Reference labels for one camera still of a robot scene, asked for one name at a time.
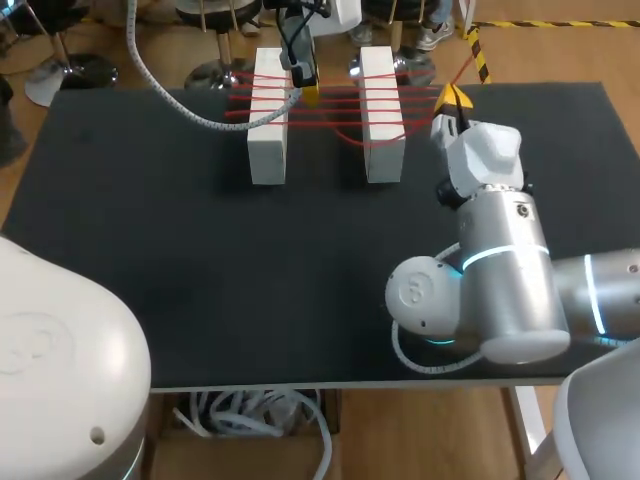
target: black table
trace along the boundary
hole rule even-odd
[[[640,164],[598,84],[469,87],[475,118],[512,125],[553,258],[640,245]],[[175,92],[210,118],[225,102]],[[137,315],[156,390],[267,384],[550,382],[601,355],[574,345],[529,366],[405,369],[390,343],[387,276],[457,240],[427,132],[402,182],[367,185],[362,152],[292,130],[287,184],[253,187],[246,134],[202,129],[150,91],[56,97],[4,233],[104,285]],[[446,363],[422,345],[416,361]]]

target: caution tape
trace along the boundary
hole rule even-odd
[[[489,75],[487,60],[484,58],[484,53],[482,53],[482,48],[480,47],[480,38],[478,37],[477,27],[471,27],[469,29],[469,31],[467,32],[467,41],[471,46],[473,58],[475,58],[476,60],[476,69],[478,70],[480,83],[482,83],[483,85],[491,83],[491,75]]]
[[[474,27],[500,28],[557,28],[557,27],[609,27],[640,28],[640,20],[572,20],[568,22],[540,22],[524,20],[515,22],[473,22]]]

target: white block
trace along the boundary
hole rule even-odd
[[[388,75],[379,78],[367,78]],[[363,47],[360,49],[360,108],[362,110],[362,136],[369,144],[364,148],[365,169],[369,183],[399,182],[404,159],[404,135],[398,83],[393,68],[391,47]],[[371,110],[389,110],[376,112]],[[396,124],[370,124],[368,122],[398,122]]]
[[[280,48],[258,48],[254,70],[254,86],[252,97],[268,98],[269,100],[251,100],[251,115],[253,122],[265,117],[269,112],[284,105],[289,81],[285,80],[287,72],[280,64]],[[279,78],[261,78],[267,75]],[[287,121],[287,115],[274,120]],[[287,160],[287,125],[267,124],[252,128],[247,133],[247,147],[251,164],[251,179],[254,185],[284,184]]]

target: metal stand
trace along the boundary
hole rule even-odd
[[[253,73],[253,65],[242,58],[232,58],[229,34],[219,33],[217,39],[220,60],[207,62],[197,67],[185,80],[185,89],[223,90],[242,83],[252,83],[251,75],[235,75],[243,72]]]
[[[427,52],[402,45],[402,22],[391,22],[391,51],[398,85],[426,87],[436,77],[436,67]],[[349,62],[349,76],[356,83],[360,76],[360,54]]]
[[[547,435],[534,387],[508,389],[525,480],[555,480],[562,473],[553,432]]]
[[[70,55],[60,33],[50,36],[31,6],[27,9],[38,28],[47,35],[53,47],[53,58],[31,72],[24,89],[27,97],[37,105],[48,107],[58,90],[73,88],[108,88],[118,80],[118,70],[108,60],[90,53]]]

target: sneaker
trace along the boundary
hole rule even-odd
[[[449,17],[446,22],[441,23],[436,29],[421,26],[420,30],[420,37],[416,42],[416,48],[430,52],[436,48],[436,45],[442,40],[453,35],[453,18]]]
[[[260,35],[259,25],[260,25],[260,14],[256,15],[251,22],[244,23],[240,27],[240,31],[245,37],[257,37],[258,35]]]
[[[356,47],[368,47],[373,42],[373,30],[370,23],[361,23],[349,30],[351,42]]]

